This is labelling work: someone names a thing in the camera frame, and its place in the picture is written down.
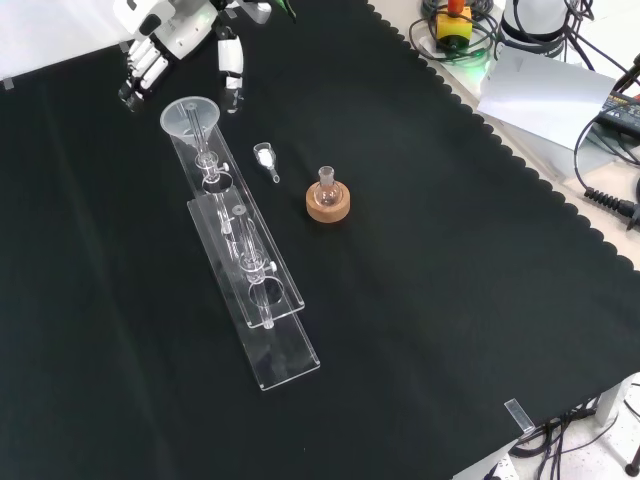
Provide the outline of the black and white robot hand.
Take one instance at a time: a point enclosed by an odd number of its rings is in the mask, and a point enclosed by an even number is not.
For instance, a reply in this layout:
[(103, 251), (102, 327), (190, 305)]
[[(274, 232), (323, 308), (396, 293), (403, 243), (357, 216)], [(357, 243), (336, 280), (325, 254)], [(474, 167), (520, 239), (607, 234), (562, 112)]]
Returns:
[(242, 99), (244, 54), (240, 38), (222, 15), (239, 7), (237, 1), (116, 1), (115, 18), (133, 37), (126, 54), (127, 77), (118, 92), (120, 100), (129, 110), (137, 110), (172, 66), (213, 36), (222, 105), (227, 113), (236, 113)]

